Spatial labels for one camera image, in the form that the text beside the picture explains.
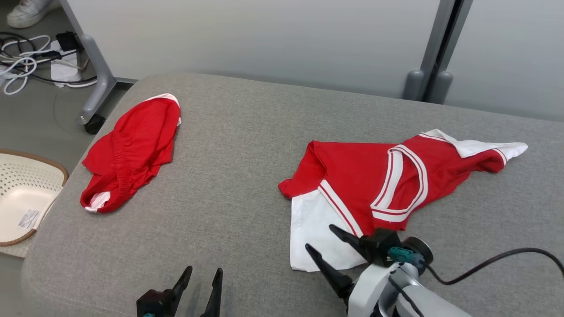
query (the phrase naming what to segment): red and white shirt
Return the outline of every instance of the red and white shirt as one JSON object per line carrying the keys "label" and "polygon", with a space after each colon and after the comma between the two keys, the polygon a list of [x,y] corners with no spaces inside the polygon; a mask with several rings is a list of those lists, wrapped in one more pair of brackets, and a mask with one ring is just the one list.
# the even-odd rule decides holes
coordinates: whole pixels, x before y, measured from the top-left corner
{"label": "red and white shirt", "polygon": [[318,270],[306,243],[339,270],[363,263],[329,224],[356,236],[405,230],[415,210],[453,192],[472,171],[497,173],[527,147],[457,141],[437,129],[401,144],[310,142],[294,177],[279,185],[292,199],[292,268]]}

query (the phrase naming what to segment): gray cushion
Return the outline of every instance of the gray cushion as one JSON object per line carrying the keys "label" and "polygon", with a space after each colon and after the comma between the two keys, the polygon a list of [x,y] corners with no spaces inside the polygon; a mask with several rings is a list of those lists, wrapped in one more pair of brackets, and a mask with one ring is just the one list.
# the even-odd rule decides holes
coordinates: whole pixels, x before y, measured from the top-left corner
{"label": "gray cushion", "polygon": [[[217,267],[223,316],[345,316],[319,273],[290,269],[290,178],[309,141],[401,142],[439,128],[457,139],[525,142],[498,174],[473,173],[453,194],[417,211],[403,236],[433,249],[453,278],[523,246],[564,259],[564,125],[361,94],[169,73],[135,84],[96,137],[137,103],[180,101],[174,160],[112,214],[91,214],[78,165],[25,260],[23,286],[41,316],[134,316],[135,300],[174,285],[192,265],[177,316],[203,313]],[[350,270],[357,275],[360,269]],[[562,316],[564,280],[538,254],[496,263],[450,287],[429,289],[473,316]]]}

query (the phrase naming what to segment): white basket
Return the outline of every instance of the white basket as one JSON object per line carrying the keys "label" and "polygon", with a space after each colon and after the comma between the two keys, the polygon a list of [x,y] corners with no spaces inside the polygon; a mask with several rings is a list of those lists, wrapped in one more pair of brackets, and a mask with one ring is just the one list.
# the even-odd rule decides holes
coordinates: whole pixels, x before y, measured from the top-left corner
{"label": "white basket", "polygon": [[0,252],[25,257],[30,238],[67,179],[60,164],[0,150]]}

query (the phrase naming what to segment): white shoe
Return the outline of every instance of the white shoe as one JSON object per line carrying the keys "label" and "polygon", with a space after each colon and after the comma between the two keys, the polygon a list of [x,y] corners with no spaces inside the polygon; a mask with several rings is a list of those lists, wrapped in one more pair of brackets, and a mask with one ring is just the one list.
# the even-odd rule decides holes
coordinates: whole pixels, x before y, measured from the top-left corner
{"label": "white shoe", "polygon": [[60,6],[59,0],[21,0],[8,14],[7,22],[15,29],[29,28]]}

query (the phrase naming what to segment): black wheel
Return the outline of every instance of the black wheel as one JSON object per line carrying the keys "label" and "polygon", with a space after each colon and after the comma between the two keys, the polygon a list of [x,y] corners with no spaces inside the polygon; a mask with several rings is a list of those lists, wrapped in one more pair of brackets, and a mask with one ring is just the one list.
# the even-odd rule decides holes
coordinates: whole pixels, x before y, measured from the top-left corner
{"label": "black wheel", "polygon": [[104,125],[105,118],[101,115],[94,114],[92,118],[88,121],[87,124],[84,125],[84,129],[89,134],[96,134],[100,131],[100,128]]}
{"label": "black wheel", "polygon": [[408,237],[403,240],[402,244],[406,249],[422,255],[425,259],[425,263],[431,264],[433,262],[433,252],[423,240],[416,237]]}

